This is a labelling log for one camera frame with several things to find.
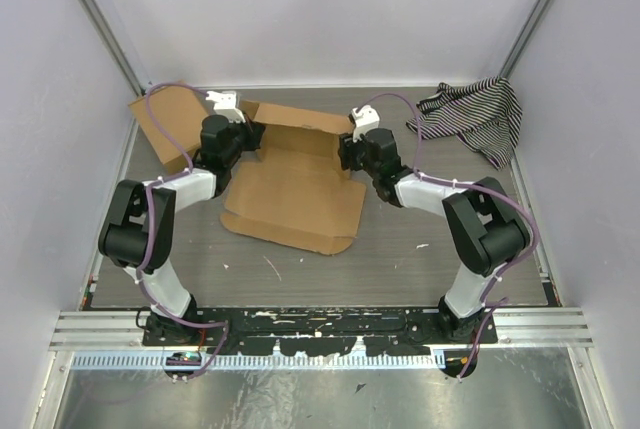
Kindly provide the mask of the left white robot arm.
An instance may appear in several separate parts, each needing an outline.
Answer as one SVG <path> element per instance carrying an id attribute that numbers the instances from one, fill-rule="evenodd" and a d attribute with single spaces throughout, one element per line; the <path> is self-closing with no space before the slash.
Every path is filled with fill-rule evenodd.
<path id="1" fill-rule="evenodd" d="M 116 185 L 98 250 L 139 286 L 150 308 L 144 329 L 154 337 L 187 346 L 221 326 L 202 321 L 195 297 L 171 263 L 175 217 L 220 196 L 241 155 L 260 148 L 265 130 L 247 115 L 238 122 L 208 116 L 201 124 L 200 147 L 187 157 L 185 169 L 152 181 L 124 179 Z"/>

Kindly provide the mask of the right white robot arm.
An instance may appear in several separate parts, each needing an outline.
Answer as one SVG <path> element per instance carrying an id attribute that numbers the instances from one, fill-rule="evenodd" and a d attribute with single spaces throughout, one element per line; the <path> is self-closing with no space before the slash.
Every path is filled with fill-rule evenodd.
<path id="1" fill-rule="evenodd" d="M 502 271 L 531 244 L 517 204 L 492 177 L 457 183 L 412 170 L 402 163 L 388 129 L 341 135 L 338 155 L 342 168 L 369 175 L 382 201 L 446 220 L 460 267 L 438 303 L 437 321 L 447 341 L 466 341 L 474 333 Z"/>

